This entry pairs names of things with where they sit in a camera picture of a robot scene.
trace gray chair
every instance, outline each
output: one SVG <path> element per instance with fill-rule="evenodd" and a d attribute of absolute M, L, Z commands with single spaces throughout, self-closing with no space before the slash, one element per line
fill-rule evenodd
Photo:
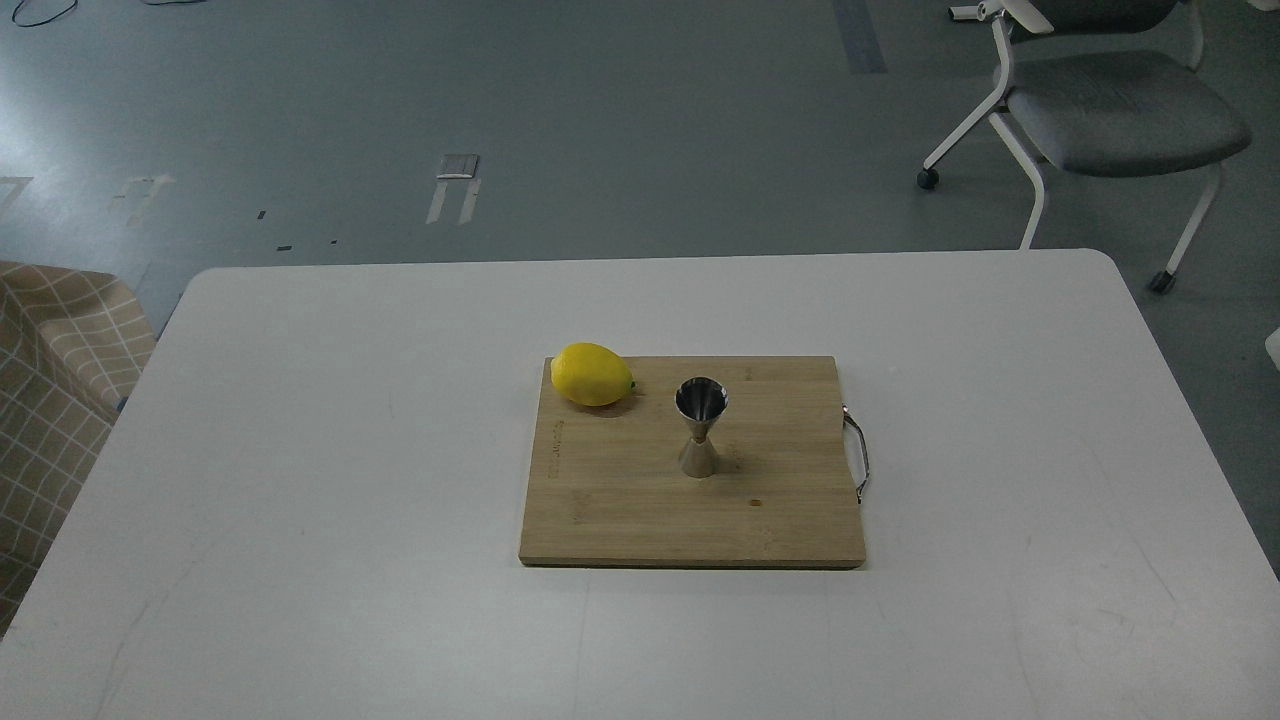
<path fill-rule="evenodd" d="M 1014 61 L 1014 44 L 1047 35 L 1137 33 L 1160 24 L 1179 3 L 1189 5 L 1190 61 L 1151 50 L 1093 53 Z M 1167 292 L 1183 254 L 1222 183 L 1222 160 L 1244 150 L 1244 119 L 1196 77 L 1203 56 L 1197 0 L 987 0 L 973 18 L 992 22 L 1000 68 L 996 88 L 924 159 L 916 184 L 933 190 L 934 165 L 987 118 L 1036 188 L 1021 247 L 1030 247 L 1044 211 L 1041 163 L 1094 177 L 1148 177 L 1212 167 L 1208 182 L 1164 270 L 1147 286 Z M 1014 120 L 1030 140 L 1032 155 Z"/>

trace chair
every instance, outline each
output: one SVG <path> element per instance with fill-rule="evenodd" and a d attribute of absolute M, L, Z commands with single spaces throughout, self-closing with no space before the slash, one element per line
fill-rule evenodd
<path fill-rule="evenodd" d="M 155 345 L 115 275 L 0 260 L 0 635 Z"/>
<path fill-rule="evenodd" d="M 1192 58 L 1185 65 L 1151 50 L 1014 61 L 1016 42 L 1047 35 L 1144 32 L 1169 17 L 1179 1 L 1190 10 Z M 987 0 L 973 15 L 965 8 L 951 9 L 952 19 L 992 20 L 1000 55 L 996 87 L 924 159 L 916 184 L 933 190 L 938 184 L 934 165 L 987 118 L 1036 188 L 1020 246 L 1027 249 L 1044 211 L 1041 163 L 1094 177 L 1149 177 L 1212 167 L 1174 254 L 1147 286 L 1167 292 L 1222 184 L 1222 160 L 1252 140 L 1244 119 L 1196 77 L 1204 47 L 1198 1 Z M 1037 155 L 1027 150 L 1011 124 L 1030 140 Z"/>

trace chair leg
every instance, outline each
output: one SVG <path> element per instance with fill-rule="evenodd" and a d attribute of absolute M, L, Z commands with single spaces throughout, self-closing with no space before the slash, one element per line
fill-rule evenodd
<path fill-rule="evenodd" d="M 1178 265 L 1181 264 L 1183 255 L 1187 254 L 1187 247 L 1190 246 L 1196 233 L 1199 232 L 1201 223 L 1204 222 L 1204 215 L 1207 215 L 1210 209 L 1213 206 L 1213 200 L 1217 199 L 1217 191 L 1222 188 L 1222 179 L 1225 176 L 1226 170 L 1222 168 L 1222 163 L 1213 165 L 1208 176 L 1208 182 L 1204 183 L 1204 190 L 1201 191 L 1199 202 L 1196 204 L 1196 210 L 1192 211 L 1192 218 L 1187 220 L 1187 227 L 1183 228 L 1183 236 L 1178 238 L 1174 254 L 1169 256 L 1169 263 L 1165 265 L 1165 269 L 1156 273 L 1156 277 L 1151 278 L 1151 282 L 1147 283 L 1148 290 L 1164 295 L 1174 287 L 1174 281 L 1178 275 Z"/>
<path fill-rule="evenodd" d="M 1036 228 L 1039 227 L 1041 215 L 1044 214 L 1044 176 L 1041 174 L 1039 167 L 1036 163 L 1036 158 L 1027 151 L 1014 131 L 1010 129 L 1009 123 L 1000 113 L 992 113 L 987 117 L 991 122 L 991 127 L 996 128 L 996 135 L 1000 140 L 1005 141 L 1009 146 L 1009 151 L 1012 152 L 1014 159 L 1021 165 L 1023 172 L 1032 181 L 1032 187 L 1036 188 L 1036 202 L 1032 205 L 1032 217 L 1027 220 L 1027 229 L 1023 231 L 1023 243 L 1018 247 L 1019 250 L 1027 250 L 1032 246 L 1032 238 L 1036 237 Z"/>
<path fill-rule="evenodd" d="M 964 136 L 969 135 L 978 122 L 980 122 L 988 113 L 1000 106 L 1005 101 L 1005 95 L 1009 92 L 1009 77 L 1012 69 L 1012 50 L 1009 44 L 1009 26 L 1005 23 L 1002 14 L 997 14 L 996 19 L 991 24 L 991 32 L 996 38 L 996 53 L 1000 55 L 1000 78 L 996 81 L 995 90 L 988 95 L 977 108 L 969 113 L 956 129 L 951 131 L 938 146 L 929 152 L 929 156 L 924 159 L 922 170 L 915 176 L 915 183 L 924 190 L 933 190 L 938 184 L 938 172 L 933 169 L 942 158 L 951 151 L 957 142 L 960 142 Z"/>

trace chair wheel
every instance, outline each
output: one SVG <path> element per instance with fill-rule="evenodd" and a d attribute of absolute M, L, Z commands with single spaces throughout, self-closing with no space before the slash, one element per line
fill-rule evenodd
<path fill-rule="evenodd" d="M 1165 295 L 1174 288 L 1174 281 L 1178 278 L 1170 274 L 1167 270 L 1160 270 L 1156 277 L 1151 278 L 1147 283 L 1147 290 L 1155 292 L 1156 295 Z"/>
<path fill-rule="evenodd" d="M 924 168 L 915 173 L 915 184 L 922 190 L 933 190 L 938 184 L 938 172 L 933 168 Z"/>

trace stainless steel jigger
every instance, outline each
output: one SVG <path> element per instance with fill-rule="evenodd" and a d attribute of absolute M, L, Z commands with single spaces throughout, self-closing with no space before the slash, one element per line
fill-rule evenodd
<path fill-rule="evenodd" d="M 680 454 L 680 469 L 690 478 L 709 478 L 716 474 L 716 446 L 707 438 L 707 433 L 726 407 L 728 392 L 710 378 L 690 378 L 676 391 L 676 410 L 680 410 L 692 433 Z"/>

